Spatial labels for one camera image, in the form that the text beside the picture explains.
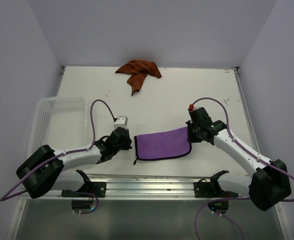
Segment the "purple grey microfiber towel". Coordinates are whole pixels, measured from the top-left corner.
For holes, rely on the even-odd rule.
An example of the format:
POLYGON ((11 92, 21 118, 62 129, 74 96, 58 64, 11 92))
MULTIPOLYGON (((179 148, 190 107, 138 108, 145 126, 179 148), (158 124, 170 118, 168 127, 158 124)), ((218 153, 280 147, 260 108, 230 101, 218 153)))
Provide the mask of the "purple grey microfiber towel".
POLYGON ((188 155, 192 145, 188 141, 186 127, 175 130, 141 134, 134 137, 137 161, 160 161, 177 159, 188 155))

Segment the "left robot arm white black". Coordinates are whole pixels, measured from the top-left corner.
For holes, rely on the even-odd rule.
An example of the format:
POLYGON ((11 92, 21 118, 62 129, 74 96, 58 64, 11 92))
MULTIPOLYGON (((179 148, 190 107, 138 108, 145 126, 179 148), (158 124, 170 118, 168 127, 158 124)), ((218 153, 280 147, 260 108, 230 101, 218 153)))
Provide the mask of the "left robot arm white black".
POLYGON ((79 168, 111 160, 119 151, 132 149, 129 130, 118 127, 93 145, 74 150, 38 148, 17 170, 16 175, 32 199, 52 190, 71 190, 86 196, 91 190, 87 175, 79 168))

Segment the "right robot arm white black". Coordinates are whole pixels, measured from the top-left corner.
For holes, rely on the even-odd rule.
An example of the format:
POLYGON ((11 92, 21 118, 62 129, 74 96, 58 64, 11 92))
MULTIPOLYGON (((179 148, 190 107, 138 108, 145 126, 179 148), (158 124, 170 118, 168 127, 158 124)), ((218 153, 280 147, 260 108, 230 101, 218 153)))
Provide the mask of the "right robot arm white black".
POLYGON ((249 197, 260 210, 266 211, 291 195, 287 166, 281 160, 272 161, 259 154, 228 131, 221 120, 212 121, 203 107, 188 108, 187 136, 190 143, 208 142, 237 162, 248 176, 235 176, 222 170, 209 182, 198 181, 197 187, 207 198, 218 198, 226 193, 249 197))

